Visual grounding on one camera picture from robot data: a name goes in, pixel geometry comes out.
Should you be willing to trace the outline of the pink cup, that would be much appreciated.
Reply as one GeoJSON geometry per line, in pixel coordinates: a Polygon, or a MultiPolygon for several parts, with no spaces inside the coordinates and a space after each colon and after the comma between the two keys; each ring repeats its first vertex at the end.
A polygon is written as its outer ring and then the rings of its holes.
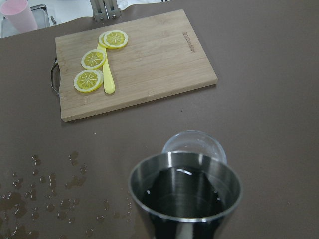
{"type": "Polygon", "coordinates": [[[6,0],[0,6],[0,12],[19,33],[38,29],[35,17],[26,0],[6,0]]]}

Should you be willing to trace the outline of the yellow plastic knife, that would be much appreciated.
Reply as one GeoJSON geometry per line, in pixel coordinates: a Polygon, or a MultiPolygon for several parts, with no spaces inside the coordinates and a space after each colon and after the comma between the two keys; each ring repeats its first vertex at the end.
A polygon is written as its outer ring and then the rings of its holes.
{"type": "Polygon", "coordinates": [[[103,65],[103,84],[104,84],[104,91],[107,94],[112,94],[115,92],[115,83],[113,80],[113,76],[110,70],[110,66],[109,66],[109,62],[108,62],[108,58],[106,57],[106,61],[103,65]]]}

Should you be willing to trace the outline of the lemon slice far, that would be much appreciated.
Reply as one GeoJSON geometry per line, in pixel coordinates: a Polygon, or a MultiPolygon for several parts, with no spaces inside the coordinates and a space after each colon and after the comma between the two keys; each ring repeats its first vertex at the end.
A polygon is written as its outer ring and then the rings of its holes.
{"type": "Polygon", "coordinates": [[[99,44],[107,49],[119,49],[128,44],[128,35],[121,30],[103,32],[99,38],[99,44]]]}

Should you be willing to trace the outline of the clear wine glass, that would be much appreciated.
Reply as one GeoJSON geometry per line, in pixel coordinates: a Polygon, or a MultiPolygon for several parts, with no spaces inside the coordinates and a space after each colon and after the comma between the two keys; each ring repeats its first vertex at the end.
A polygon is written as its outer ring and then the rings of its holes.
{"type": "Polygon", "coordinates": [[[207,155],[227,164],[222,145],[212,136],[196,130],[187,130],[171,137],[164,145],[162,153],[170,151],[187,151],[207,155]]]}

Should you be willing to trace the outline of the bamboo cutting board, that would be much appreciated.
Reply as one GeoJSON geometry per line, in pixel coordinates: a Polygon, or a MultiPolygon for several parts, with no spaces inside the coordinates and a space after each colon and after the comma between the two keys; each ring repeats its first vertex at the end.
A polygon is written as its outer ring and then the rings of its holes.
{"type": "Polygon", "coordinates": [[[64,122],[214,85],[218,78],[184,12],[175,10],[55,39],[60,69],[60,108],[64,122]],[[128,45],[107,51],[115,92],[81,93],[73,80],[81,58],[98,36],[122,30],[128,45]]]}

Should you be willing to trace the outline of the steel jigger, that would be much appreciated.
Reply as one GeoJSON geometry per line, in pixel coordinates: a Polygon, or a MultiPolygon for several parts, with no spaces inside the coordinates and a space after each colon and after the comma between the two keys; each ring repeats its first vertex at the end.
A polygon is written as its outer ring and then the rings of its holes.
{"type": "Polygon", "coordinates": [[[227,164],[183,151],[141,161],[128,187],[152,239],[215,239],[243,195],[227,164]]]}

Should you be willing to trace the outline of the lemon slice middle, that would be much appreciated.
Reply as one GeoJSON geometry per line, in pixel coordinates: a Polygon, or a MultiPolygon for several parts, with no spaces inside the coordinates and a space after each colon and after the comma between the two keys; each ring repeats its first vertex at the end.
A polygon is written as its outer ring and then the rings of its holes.
{"type": "Polygon", "coordinates": [[[106,58],[106,53],[103,50],[93,49],[83,55],[81,65],[84,69],[95,70],[103,66],[106,58]]]}

